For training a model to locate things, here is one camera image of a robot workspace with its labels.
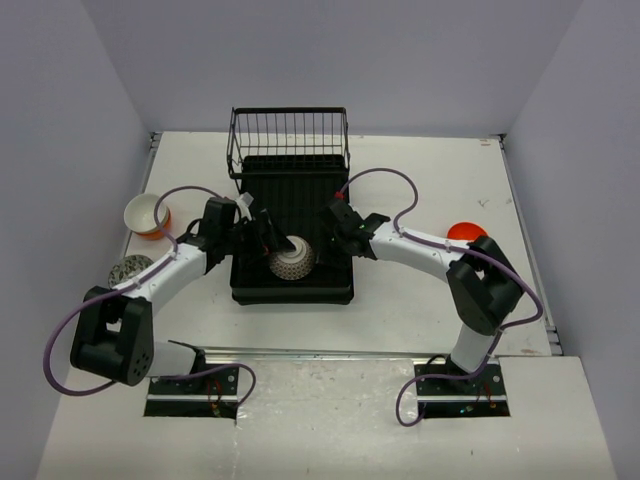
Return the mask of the brown patterned white bowl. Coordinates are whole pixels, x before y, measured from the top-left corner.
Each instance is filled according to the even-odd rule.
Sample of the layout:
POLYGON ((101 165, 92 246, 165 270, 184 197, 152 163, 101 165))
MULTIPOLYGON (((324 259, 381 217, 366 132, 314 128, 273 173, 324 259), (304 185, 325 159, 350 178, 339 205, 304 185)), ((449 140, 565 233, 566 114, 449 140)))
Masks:
POLYGON ((281 280, 301 280, 311 273, 315 266, 315 253, 311 245, 302 237, 288 235, 294 250, 278 252, 270 256, 269 269, 281 280))

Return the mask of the orange plastic bowl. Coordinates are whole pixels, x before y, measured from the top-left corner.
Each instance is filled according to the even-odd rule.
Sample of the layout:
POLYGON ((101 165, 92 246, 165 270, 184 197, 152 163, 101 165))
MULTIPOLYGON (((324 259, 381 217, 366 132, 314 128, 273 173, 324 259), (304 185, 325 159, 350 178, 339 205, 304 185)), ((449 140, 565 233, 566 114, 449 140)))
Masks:
POLYGON ((488 233, 481 226, 473 222, 458 222, 452 225, 446 235, 449 240, 466 242, 476 241, 480 237, 488 237, 488 233))
POLYGON ((170 230, 171 222, 172 222, 172 214, 171 214, 171 211, 168 210, 166 212, 161 228, 156 228, 155 230, 146 232, 146 233, 138 233, 138 236, 144 240, 149 240, 149 241, 160 240, 165 236, 164 231, 170 230))

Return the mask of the beige ceramic bowl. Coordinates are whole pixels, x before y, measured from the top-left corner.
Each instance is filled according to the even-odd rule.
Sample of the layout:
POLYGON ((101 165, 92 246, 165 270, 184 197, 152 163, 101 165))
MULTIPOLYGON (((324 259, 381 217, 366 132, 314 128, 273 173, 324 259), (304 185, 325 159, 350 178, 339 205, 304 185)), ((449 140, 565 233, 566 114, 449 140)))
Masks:
POLYGON ((159 196, 151 193, 140 194, 126 205, 123 219, 126 227, 136 234, 147 235, 158 230, 154 217, 159 196))

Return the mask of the pink floral ceramic bowl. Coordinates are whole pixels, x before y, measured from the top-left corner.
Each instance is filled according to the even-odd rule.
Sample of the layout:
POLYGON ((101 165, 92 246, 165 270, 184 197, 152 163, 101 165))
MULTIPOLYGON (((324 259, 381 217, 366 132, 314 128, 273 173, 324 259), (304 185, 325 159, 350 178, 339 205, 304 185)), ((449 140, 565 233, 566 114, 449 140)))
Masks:
POLYGON ((108 275, 107 285, 113 289, 149 268, 154 261, 145 255, 135 254, 123 257, 115 264, 108 275))

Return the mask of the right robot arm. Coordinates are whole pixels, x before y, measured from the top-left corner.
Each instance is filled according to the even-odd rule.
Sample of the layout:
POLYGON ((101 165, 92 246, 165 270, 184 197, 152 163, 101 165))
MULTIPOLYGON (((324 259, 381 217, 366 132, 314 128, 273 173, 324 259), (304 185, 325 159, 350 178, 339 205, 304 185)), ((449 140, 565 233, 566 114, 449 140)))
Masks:
POLYGON ((320 218, 333 249, 405 265, 448 285, 462 327, 449 355, 446 380, 459 393, 477 386, 504 320, 524 294, 497 243, 487 236, 473 242, 450 241, 405 229, 377 213, 363 218, 340 198, 332 199, 320 218))

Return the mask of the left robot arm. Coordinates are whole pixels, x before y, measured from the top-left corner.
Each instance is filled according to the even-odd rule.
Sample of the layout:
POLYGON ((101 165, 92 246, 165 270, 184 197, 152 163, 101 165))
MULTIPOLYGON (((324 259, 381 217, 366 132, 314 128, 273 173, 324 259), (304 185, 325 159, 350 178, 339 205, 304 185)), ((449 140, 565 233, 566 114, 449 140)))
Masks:
POLYGON ((210 198, 197 230, 179 236, 149 268, 114 289, 95 287, 86 294, 71 364, 115 383, 135 386, 156 376, 173 380, 187 393, 198 392, 207 383, 207 367, 186 345, 157 346, 155 315, 228 256, 257 261, 304 251, 300 241, 280 231, 267 210, 251 215, 233 200, 210 198))

